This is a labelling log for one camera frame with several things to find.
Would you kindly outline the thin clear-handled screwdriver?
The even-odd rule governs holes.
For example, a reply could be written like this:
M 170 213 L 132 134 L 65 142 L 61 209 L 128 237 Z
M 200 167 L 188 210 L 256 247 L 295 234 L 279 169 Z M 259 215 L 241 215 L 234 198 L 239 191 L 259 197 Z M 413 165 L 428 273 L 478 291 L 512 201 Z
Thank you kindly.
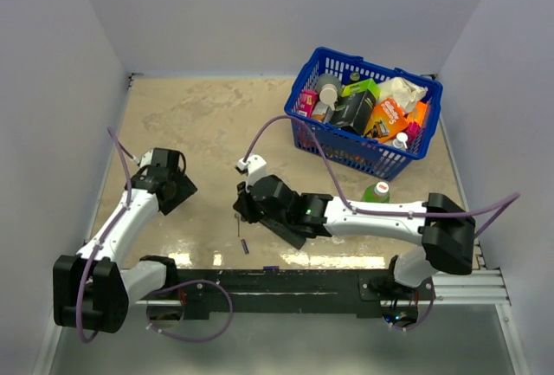
M 236 228 L 237 228 L 237 237 L 241 239 L 241 216 L 238 213 L 235 213 Z

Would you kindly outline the blue purple battery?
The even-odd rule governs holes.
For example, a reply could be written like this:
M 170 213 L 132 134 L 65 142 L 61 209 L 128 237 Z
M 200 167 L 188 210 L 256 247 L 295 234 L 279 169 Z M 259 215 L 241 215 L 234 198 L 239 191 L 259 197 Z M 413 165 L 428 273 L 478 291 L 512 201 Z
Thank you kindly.
M 242 248 L 243 248 L 243 251 L 246 255 L 249 254 L 249 248 L 248 248 L 248 244 L 246 242 L 246 240 L 244 239 L 241 239 L 241 244 L 242 244 Z

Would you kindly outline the black remote control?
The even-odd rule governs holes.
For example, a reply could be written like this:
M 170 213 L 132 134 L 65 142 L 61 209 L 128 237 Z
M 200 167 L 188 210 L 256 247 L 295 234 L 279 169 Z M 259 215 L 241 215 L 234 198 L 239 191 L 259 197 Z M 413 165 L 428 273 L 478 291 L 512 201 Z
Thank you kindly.
M 285 225 L 276 222 L 272 218 L 263 217 L 261 219 L 261 224 L 296 249 L 302 249 L 306 243 L 306 238 L 304 236 L 297 235 Z

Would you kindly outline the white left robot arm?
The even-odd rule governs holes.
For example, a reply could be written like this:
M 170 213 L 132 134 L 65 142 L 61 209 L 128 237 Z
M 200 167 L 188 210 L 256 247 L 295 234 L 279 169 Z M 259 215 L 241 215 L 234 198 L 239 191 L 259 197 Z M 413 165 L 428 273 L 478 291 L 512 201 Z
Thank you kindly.
M 179 289 L 177 265 L 169 257 L 147 255 L 123 269 L 135 238 L 158 214 L 169 215 L 197 187 L 186 174 L 182 152 L 153 148 L 139 161 L 111 216 L 75 255 L 53 266 L 53 315 L 59 327 L 116 333 L 129 307 L 150 293 L 170 299 Z

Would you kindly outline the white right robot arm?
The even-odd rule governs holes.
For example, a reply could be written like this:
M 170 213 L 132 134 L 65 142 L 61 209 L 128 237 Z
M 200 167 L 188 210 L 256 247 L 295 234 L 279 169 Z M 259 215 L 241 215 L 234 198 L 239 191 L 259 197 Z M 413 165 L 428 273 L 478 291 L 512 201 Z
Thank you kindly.
M 414 244 L 389 265 L 385 287 L 398 300 L 438 272 L 472 272 L 475 221 L 441 193 L 408 204 L 352 203 L 298 193 L 269 175 L 239 183 L 233 208 L 245 222 L 261 223 L 296 249 L 319 236 L 379 236 Z

